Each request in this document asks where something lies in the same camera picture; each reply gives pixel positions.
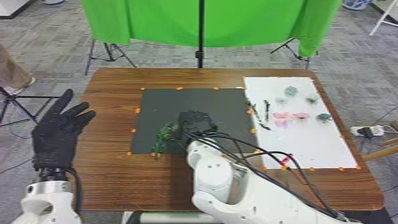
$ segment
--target green screen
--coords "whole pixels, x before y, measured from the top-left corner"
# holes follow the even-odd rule
[[[339,0],[206,0],[204,46],[233,47],[300,40],[311,56],[327,33]],[[197,46],[199,0],[84,0],[93,36]]]

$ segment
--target robotic arm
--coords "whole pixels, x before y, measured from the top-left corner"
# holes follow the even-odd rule
[[[82,103],[64,113],[73,98],[68,90],[37,127],[34,137],[34,168],[39,171],[21,200],[23,215],[13,224],[80,224],[80,191],[73,193],[66,173],[80,182],[73,167],[78,135],[96,113]],[[343,215],[332,217],[311,207],[292,192],[254,172],[245,163],[222,157],[212,133],[217,126],[210,116],[188,111],[180,114],[176,138],[187,143],[187,161],[196,172],[192,202],[199,210],[226,224],[343,224]]]
[[[187,157],[196,170],[192,202],[222,223],[361,223],[350,221],[336,211],[336,217],[320,212],[252,169],[222,157],[220,146],[212,139],[217,126],[204,113],[194,111],[181,113],[180,128],[183,129],[180,134],[183,132],[192,140]]]
[[[80,192],[77,206],[71,207],[73,193],[66,173],[78,177],[73,167],[78,135],[96,112],[89,111],[89,103],[78,104],[64,113],[73,98],[68,90],[59,98],[43,120],[32,131],[34,138],[34,168],[39,176],[27,187],[21,200],[23,215],[13,224],[80,224]]]

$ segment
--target tripod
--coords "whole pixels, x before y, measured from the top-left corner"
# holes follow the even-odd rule
[[[204,59],[204,0],[199,0],[199,46],[196,51],[197,58],[197,68],[203,68],[203,59]]]
[[[283,48],[283,47],[286,47],[288,48],[288,50],[290,50],[290,52],[292,52],[292,54],[293,54],[293,56],[295,56],[295,58],[300,60],[300,61],[306,61],[306,69],[309,69],[309,63],[311,63],[311,57],[304,57],[304,56],[300,56],[300,55],[297,55],[297,53],[295,53],[295,51],[293,51],[293,49],[292,49],[292,47],[290,47],[290,42],[295,40],[295,38],[290,38],[290,40],[284,42],[284,44],[277,47],[277,49],[270,52],[270,54],[274,54],[277,51],[279,51],[279,49]]]
[[[126,55],[126,53],[124,53],[121,47],[117,46],[117,44],[103,43],[103,47],[105,47],[105,52],[107,52],[107,56],[109,56],[107,59],[98,58],[98,57],[93,56],[94,48],[96,48],[96,40],[93,39],[93,42],[91,42],[91,52],[89,52],[89,60],[87,60],[85,73],[84,73],[85,76],[89,75],[91,61],[93,61],[93,60],[103,60],[103,61],[107,61],[107,62],[116,62],[119,58],[126,58],[128,63],[130,63],[132,66],[137,68],[137,66],[135,66],[135,64],[133,64],[133,61],[132,61],[132,59],[130,59],[130,57],[128,57],[128,55]],[[114,56],[114,50],[117,50],[119,53],[121,53],[121,56],[119,56],[119,57]]]
[[[43,110],[46,108],[46,105],[50,104],[52,100],[59,97],[57,96],[18,96],[18,95],[11,95],[9,92],[5,91],[4,87],[0,87],[0,95],[4,95],[4,97],[5,97],[5,99],[4,99],[4,109],[2,109],[2,113],[0,113],[0,127],[9,126],[9,125],[18,124],[18,123],[23,123],[30,120],[37,124],[37,116],[41,115],[41,112],[43,112]],[[41,108],[39,108],[39,110],[34,114],[29,112],[27,108],[23,107],[21,103],[18,102],[18,99],[46,99],[46,102],[45,102],[45,104],[43,104],[43,106],[41,106]],[[7,112],[7,108],[9,108],[11,103],[21,109],[29,118],[4,124],[4,116],[5,116],[5,112]]]

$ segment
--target white paper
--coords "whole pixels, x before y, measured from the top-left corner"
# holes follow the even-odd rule
[[[284,95],[284,89],[293,86],[299,93],[293,97]],[[247,77],[245,94],[252,104],[256,104],[261,120],[265,120],[265,100],[270,103],[270,131],[261,128],[258,118],[252,114],[256,127],[258,144],[268,151],[283,151],[293,154],[302,168],[355,168],[357,162],[352,152],[341,138],[339,129],[334,121],[322,122],[316,119],[318,114],[327,113],[327,106],[316,93],[311,78],[306,77]],[[318,103],[306,101],[309,95],[318,95]],[[286,104],[277,104],[276,99],[283,97]],[[286,126],[277,127],[274,113],[308,113],[306,120],[292,120]],[[281,165],[263,156],[263,162],[268,169],[281,169]]]

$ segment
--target glove finger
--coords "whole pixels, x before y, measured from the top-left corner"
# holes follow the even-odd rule
[[[61,112],[66,109],[66,106],[71,102],[71,98],[73,98],[73,90],[68,89],[59,100],[53,103],[52,108],[48,109],[48,112],[43,116],[43,121],[50,121],[52,118],[61,114]]]
[[[62,113],[62,117],[66,119],[71,119],[77,117],[77,115],[89,109],[89,103],[84,102],[80,103],[64,113]]]
[[[87,113],[80,114],[73,118],[71,123],[66,126],[66,131],[69,133],[80,132],[94,117],[96,117],[96,111],[89,111]]]

